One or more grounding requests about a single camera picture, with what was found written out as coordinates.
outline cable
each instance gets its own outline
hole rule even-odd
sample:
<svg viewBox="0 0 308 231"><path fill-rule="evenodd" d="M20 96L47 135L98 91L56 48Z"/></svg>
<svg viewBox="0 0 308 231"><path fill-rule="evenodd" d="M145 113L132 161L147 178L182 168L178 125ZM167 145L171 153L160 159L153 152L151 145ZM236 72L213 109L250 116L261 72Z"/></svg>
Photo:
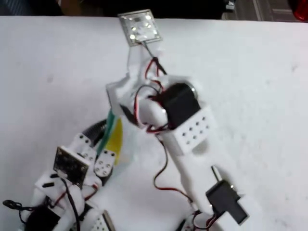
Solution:
<svg viewBox="0 0 308 231"><path fill-rule="evenodd" d="M150 70L150 68L151 68L151 66L152 66L152 64L153 64L153 62L154 62L154 59L152 59L152 60L149 62L148 66L147 66L147 68L146 68L146 70L145 70L145 72L144 72L144 78L145 78L145 79L148 79L148 73L149 73L149 70ZM158 66L156 66L156 76L159 77ZM161 88L161 90L164 91L164 87L163 87L163 85L161 84L160 81L154 80L154 79L151 79L151 81L152 81L153 83L158 84L159 87Z"/></svg>
<svg viewBox="0 0 308 231"><path fill-rule="evenodd" d="M204 228L201 228L201 227L198 227L194 224L194 220L195 218L201 214L201 211L200 210L197 210L195 211L194 215L193 215L193 218L192 218L192 225L193 225L193 231L195 231L196 229L199 229L199 230L206 230L206 231L209 231L209 229L212 227L212 225L215 223L215 221L217 220L216 219L216 214L214 213L213 216L211 216L208 220L206 220L205 222L205 227Z"/></svg>
<svg viewBox="0 0 308 231"><path fill-rule="evenodd" d="M22 219L21 217L21 212L22 211L29 211L29 212L33 212L34 210L36 210L37 208L40 207L39 206L34 206L34 207L23 207L23 205L19 202L15 202L12 200L5 200L2 202L4 206L13 209L13 210L18 210L19 211L19 219L23 224L26 224L26 222Z"/></svg>
<svg viewBox="0 0 308 231"><path fill-rule="evenodd" d="M72 206L73 211L74 211L74 215L75 215L75 218L76 218L77 231L80 231L80 221L79 221L78 212L77 212L77 209L76 209L73 197L72 197L71 193L69 192L69 188L67 186L66 181L64 179L62 179L62 178L61 178L61 180L62 180L63 184L65 185L65 189L66 189L68 200L71 203L71 206Z"/></svg>
<svg viewBox="0 0 308 231"><path fill-rule="evenodd" d="M138 117L138 99L137 99L137 97L138 97L138 94L139 94L139 91L142 89L142 88L144 88L144 87L148 87L148 88L152 88L155 92L156 92L156 94L159 94L159 91L155 88L155 87L153 87L153 86L151 86L151 85L141 85L139 88L138 88L138 90L136 91L136 95L135 95L135 99L134 99L134 118L135 118L135 121L137 122L137 124L139 124L140 122L139 122L139 117Z"/></svg>
<svg viewBox="0 0 308 231"><path fill-rule="evenodd" d="M49 207L55 208L59 204L59 202L64 198L65 195L66 195L66 191L62 193L61 196L59 196L59 198L55 201L54 205L49 205Z"/></svg>
<svg viewBox="0 0 308 231"><path fill-rule="evenodd" d="M159 177L159 176L162 174L162 172L163 172L163 171L167 168L167 166L168 166L168 153L167 153L167 149L166 149L164 143L163 143L161 140L158 139L158 141L161 143L161 145L162 145L163 148L164 148L165 155L166 155L166 162L165 162L165 165L163 166L163 168L162 168L161 170L159 170L159 172L158 172L158 173L155 175L155 177L154 177L154 180L153 180L154 187L157 188L158 190L163 190L163 191L176 191L176 192L179 192L179 193L181 193L183 196L185 196L185 197L188 199L189 203L192 203L193 200L192 200L188 195L186 195L183 191L181 191L180 189L171 188L171 187L159 187L159 186L157 186L157 184L156 184L156 179L157 179L157 177Z"/></svg>
<svg viewBox="0 0 308 231"><path fill-rule="evenodd" d="M94 188L94 192L92 194L90 194L89 196L86 196L85 201L91 199L91 197L93 197L97 193L98 187L95 184L92 185L92 188Z"/></svg>
<svg viewBox="0 0 308 231"><path fill-rule="evenodd" d="M163 66L159 63L158 58L155 57L155 56L152 54L152 52L150 51L150 49L149 49L148 45L146 44L146 42L143 41L143 42L140 42L140 44L148 51L148 53L149 53L149 55L151 56L153 62L156 63L157 68L158 68L159 70L161 70L161 71L164 73L164 75L167 75L167 72L165 71L165 69L163 68Z"/></svg>

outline white table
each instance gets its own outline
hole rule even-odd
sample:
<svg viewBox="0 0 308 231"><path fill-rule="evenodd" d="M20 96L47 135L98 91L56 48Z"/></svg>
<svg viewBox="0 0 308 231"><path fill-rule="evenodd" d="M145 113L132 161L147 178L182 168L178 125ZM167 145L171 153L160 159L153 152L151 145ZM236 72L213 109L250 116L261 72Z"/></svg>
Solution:
<svg viewBox="0 0 308 231"><path fill-rule="evenodd" d="M306 230L308 25L170 19L157 24L166 49L162 64L169 73L203 83L221 139L254 183L253 196L272 230ZM115 18L0 17L1 200L27 205L56 146L106 117L105 85L124 76L127 55ZM126 137L123 151L136 152L138 146L141 153L125 173L94 199L118 231L174 230L189 206L176 192L154 189L153 175L164 162L155 139L136 133ZM173 163L159 183L179 186ZM0 219L1 230L18 226L17 212L3 206Z"/></svg>

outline black object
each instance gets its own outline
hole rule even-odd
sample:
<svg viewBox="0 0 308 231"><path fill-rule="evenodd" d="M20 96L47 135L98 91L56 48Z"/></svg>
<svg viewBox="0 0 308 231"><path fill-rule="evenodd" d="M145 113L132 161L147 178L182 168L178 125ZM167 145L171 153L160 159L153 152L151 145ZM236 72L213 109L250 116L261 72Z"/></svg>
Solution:
<svg viewBox="0 0 308 231"><path fill-rule="evenodd" d="M120 107L122 108L126 118L129 120L129 122L136 125L137 121L136 121L134 115L130 112L130 110L126 106L121 105L121 104L120 104Z"/></svg>
<svg viewBox="0 0 308 231"><path fill-rule="evenodd" d="M98 141L104 136L106 129L106 120L102 120L82 132L90 141L91 147L94 147Z"/></svg>
<svg viewBox="0 0 308 231"><path fill-rule="evenodd" d="M166 110L171 129L176 129L200 110L192 89L185 83L172 85L161 94L154 96L153 100L159 102Z"/></svg>
<svg viewBox="0 0 308 231"><path fill-rule="evenodd" d="M74 215L75 215L75 219L76 219L76 226L77 226L77 231L80 231L80 221L79 221L79 217L78 217L78 212L77 212L77 209L76 209L76 206L75 206L75 202L74 202L74 199L72 198L72 195L69 191L69 188L67 186L67 183L64 179L61 179L64 186L65 186L65 189L66 189L66 194L67 194L67 198L69 200L69 203L71 203L71 206L73 208L73 211L74 211Z"/></svg>
<svg viewBox="0 0 308 231"><path fill-rule="evenodd" d="M53 187L54 186L54 182L50 182L50 183L45 183L42 185L43 188L49 188L49 187Z"/></svg>
<svg viewBox="0 0 308 231"><path fill-rule="evenodd" d="M30 214L25 231L52 231L59 220L60 217L46 206L40 206Z"/></svg>
<svg viewBox="0 0 308 231"><path fill-rule="evenodd" d="M51 179L53 179L53 178L58 178L58 177L59 177L59 176L58 176L58 174L56 174L56 173L50 175L50 178L51 178Z"/></svg>
<svg viewBox="0 0 308 231"><path fill-rule="evenodd" d="M93 209L93 207L91 207L88 204L85 204L85 209L83 210L82 214L80 214L80 216L79 216L80 221L83 221L85 219L85 216L89 212L90 209Z"/></svg>
<svg viewBox="0 0 308 231"><path fill-rule="evenodd" d="M82 188L89 166L58 147L53 169L67 174L67 179Z"/></svg>
<svg viewBox="0 0 308 231"><path fill-rule="evenodd" d="M229 212L236 223L241 224L248 215L237 203L239 195L231 188L230 184L221 180L206 192L208 201L213 206L213 211L217 218L225 212Z"/></svg>
<svg viewBox="0 0 308 231"><path fill-rule="evenodd" d="M18 210L19 212L19 219L20 221L25 224L25 222L23 221L22 217L21 217L21 212L22 211L29 211L29 212L33 212L34 210L36 210L39 206L35 206L35 207L23 207L23 205L19 202L15 202L12 200L5 200L2 202L4 206L13 209L13 210Z"/></svg>
<svg viewBox="0 0 308 231"><path fill-rule="evenodd" d="M189 2L165 1L101 1L86 0L89 3L97 4L103 8L104 16L116 17L119 13L151 9L155 18L200 18L200 19L221 19L226 9L225 0L205 0Z"/></svg>
<svg viewBox="0 0 308 231"><path fill-rule="evenodd" d="M184 219L175 231L181 231L181 230L183 229L183 226L184 226L184 224L185 224L185 221L186 221L186 220Z"/></svg>

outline red wire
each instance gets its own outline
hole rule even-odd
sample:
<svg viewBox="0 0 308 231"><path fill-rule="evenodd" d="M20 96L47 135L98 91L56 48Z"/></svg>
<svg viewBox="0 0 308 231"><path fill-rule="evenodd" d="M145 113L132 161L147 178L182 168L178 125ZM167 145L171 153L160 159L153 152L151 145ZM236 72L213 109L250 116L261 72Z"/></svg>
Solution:
<svg viewBox="0 0 308 231"><path fill-rule="evenodd" d="M147 68L145 69L145 73L144 73L144 77L145 79L148 79L148 72L152 66L152 64L154 63L154 59L151 59L151 61L149 62L149 65L147 66Z"/></svg>
<svg viewBox="0 0 308 231"><path fill-rule="evenodd" d="M167 149L166 149L166 147L165 147L165 145L164 145L164 143L162 141L160 141L159 139L158 139L158 141L161 143L161 145L164 148L165 155L166 155L166 162L165 162L165 165L163 166L163 168L161 170L159 170L159 172L154 177L154 180L153 180L154 187L157 188L158 190L162 190L162 191L176 191L176 192L179 192L183 196L185 196L190 203L192 203L193 200L188 195L186 195L183 191L181 191L180 189L172 188L172 187L159 187L159 186L156 185L157 177L159 177L159 175L167 168L167 165L168 165Z"/></svg>
<svg viewBox="0 0 308 231"><path fill-rule="evenodd" d="M56 200L56 202L54 203L52 207L56 207L65 195L66 195L66 191L61 194L61 196Z"/></svg>
<svg viewBox="0 0 308 231"><path fill-rule="evenodd" d="M94 188L94 192L90 194L89 196L85 197L85 201L89 200L91 197L93 197L97 193L98 187L95 184L92 185L92 188Z"/></svg>
<svg viewBox="0 0 308 231"><path fill-rule="evenodd" d="M208 220L206 220L205 222L205 228L200 228L198 226L195 226L194 224L194 220L196 218L196 216L198 216L199 214L201 214L201 212L199 210L197 210L192 218L192 225L193 225L193 231L199 229L199 230L206 230L209 231L209 229L212 227L212 225L215 223L216 219L216 214L213 214L213 216L211 216Z"/></svg>

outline led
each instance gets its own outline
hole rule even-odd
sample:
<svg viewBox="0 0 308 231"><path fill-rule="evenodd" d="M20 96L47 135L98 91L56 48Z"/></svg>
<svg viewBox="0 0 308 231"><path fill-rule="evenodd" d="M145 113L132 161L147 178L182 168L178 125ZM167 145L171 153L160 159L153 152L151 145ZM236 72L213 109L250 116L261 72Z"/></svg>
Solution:
<svg viewBox="0 0 308 231"><path fill-rule="evenodd" d="M162 40L150 10L120 14L119 19L130 46Z"/></svg>

